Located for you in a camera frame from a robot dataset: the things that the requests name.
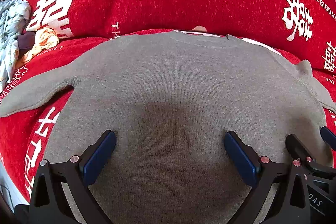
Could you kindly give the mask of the grey knit sweater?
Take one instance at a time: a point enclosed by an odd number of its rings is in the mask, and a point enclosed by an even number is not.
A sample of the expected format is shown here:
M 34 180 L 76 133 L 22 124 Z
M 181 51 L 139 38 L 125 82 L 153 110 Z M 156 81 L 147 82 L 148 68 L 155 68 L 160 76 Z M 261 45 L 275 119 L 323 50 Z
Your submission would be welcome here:
M 320 163 L 333 163 L 319 130 L 334 102 L 310 62 L 230 35 L 101 43 L 13 88 L 1 116 L 42 106 L 67 86 L 45 158 L 65 161 L 114 131 L 116 149 L 91 187 L 114 223 L 228 221 L 249 191 L 224 150 L 231 130 L 277 162 L 289 161 L 285 138 L 296 134 Z

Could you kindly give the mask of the dark purple garment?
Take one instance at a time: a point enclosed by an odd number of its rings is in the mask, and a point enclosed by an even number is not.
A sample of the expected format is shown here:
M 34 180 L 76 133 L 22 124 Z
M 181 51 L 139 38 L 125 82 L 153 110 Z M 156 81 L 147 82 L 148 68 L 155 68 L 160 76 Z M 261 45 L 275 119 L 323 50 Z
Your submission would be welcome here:
M 18 36 L 19 56 L 21 59 L 24 54 L 30 51 L 35 44 L 35 32 L 27 31 L 25 34 Z

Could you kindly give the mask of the orange garment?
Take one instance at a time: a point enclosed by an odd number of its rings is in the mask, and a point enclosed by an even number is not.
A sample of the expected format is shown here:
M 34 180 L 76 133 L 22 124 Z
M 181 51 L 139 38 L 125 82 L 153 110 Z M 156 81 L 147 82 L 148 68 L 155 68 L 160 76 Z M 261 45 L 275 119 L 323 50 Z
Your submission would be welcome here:
M 35 33 L 35 43 L 32 49 L 25 53 L 21 59 L 17 61 L 15 68 L 18 69 L 29 63 L 35 56 L 41 53 L 41 51 L 56 47 L 58 43 L 59 38 L 53 29 L 41 28 Z

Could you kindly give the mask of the light blue floral quilt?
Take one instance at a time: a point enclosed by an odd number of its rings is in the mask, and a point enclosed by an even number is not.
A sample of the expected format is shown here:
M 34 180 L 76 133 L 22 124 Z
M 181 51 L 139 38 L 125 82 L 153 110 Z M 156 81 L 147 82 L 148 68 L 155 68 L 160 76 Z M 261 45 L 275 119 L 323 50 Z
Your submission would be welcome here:
M 18 36 L 29 21 L 31 7 L 27 1 L 1 0 L 1 91 L 13 78 L 19 56 Z

